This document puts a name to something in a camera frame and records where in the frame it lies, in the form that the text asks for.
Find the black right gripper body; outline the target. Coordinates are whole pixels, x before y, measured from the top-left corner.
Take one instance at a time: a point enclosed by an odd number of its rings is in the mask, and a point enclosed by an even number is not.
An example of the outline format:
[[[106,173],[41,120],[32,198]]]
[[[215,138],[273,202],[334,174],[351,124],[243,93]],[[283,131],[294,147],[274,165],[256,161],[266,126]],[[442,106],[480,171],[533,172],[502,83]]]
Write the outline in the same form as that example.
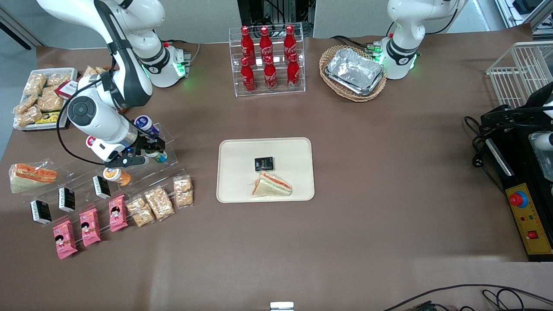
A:
[[[148,138],[138,137],[134,143],[122,150],[122,158],[136,158],[142,155],[142,150],[148,146]]]

